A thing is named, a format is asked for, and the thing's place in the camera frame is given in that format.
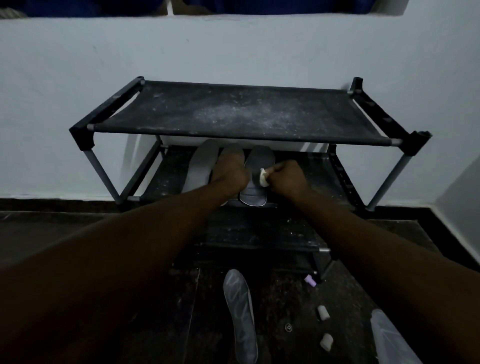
person's left arm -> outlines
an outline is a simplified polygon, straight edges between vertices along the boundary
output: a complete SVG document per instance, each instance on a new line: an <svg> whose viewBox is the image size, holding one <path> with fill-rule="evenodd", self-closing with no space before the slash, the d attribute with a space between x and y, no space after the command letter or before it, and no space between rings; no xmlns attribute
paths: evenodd
<svg viewBox="0 0 480 364"><path fill-rule="evenodd" d="M0 270L0 361L88 360L249 178L241 160L222 155L210 184L106 218Z"/></svg>

person's right arm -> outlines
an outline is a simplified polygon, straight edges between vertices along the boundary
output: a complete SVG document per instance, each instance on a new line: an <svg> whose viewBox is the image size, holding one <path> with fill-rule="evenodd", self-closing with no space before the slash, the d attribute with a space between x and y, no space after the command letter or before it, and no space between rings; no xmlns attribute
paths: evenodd
<svg viewBox="0 0 480 364"><path fill-rule="evenodd" d="M268 168L424 362L480 363L480 273L383 230L314 192L301 168Z"/></svg>

person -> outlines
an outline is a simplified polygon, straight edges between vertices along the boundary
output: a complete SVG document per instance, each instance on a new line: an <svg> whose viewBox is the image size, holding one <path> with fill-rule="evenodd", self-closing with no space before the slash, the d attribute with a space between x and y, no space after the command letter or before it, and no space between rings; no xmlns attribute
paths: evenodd
<svg viewBox="0 0 480 364"><path fill-rule="evenodd" d="M0 271L0 362L88 362L137 312L206 217L250 179L221 155L208 185L106 218ZM480 363L480 274L314 192L295 161L267 170L426 362Z"/></svg>

white wall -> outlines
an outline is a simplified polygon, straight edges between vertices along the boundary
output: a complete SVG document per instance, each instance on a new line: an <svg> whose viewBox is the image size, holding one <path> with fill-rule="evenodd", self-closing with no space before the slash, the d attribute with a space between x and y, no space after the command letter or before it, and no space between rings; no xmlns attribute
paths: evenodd
<svg viewBox="0 0 480 364"><path fill-rule="evenodd" d="M433 133L381 203L431 203L480 153L479 18L478 0L410 0L399 17L2 20L0 196L107 198L68 128L138 75L318 88L361 76L407 130ZM120 188L132 172L127 136L95 142ZM342 146L339 155L367 202L400 152Z"/></svg>
<svg viewBox="0 0 480 364"><path fill-rule="evenodd" d="M437 199L434 211L480 264L480 157Z"/></svg>

person's left hand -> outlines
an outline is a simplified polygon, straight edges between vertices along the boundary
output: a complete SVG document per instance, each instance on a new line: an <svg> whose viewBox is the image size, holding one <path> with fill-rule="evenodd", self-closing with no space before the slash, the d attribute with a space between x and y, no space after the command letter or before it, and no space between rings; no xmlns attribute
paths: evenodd
<svg viewBox="0 0 480 364"><path fill-rule="evenodd" d="M213 167L210 183L223 183L232 196L244 190L250 182L251 173L243 166L243 159L234 152L221 154Z"/></svg>

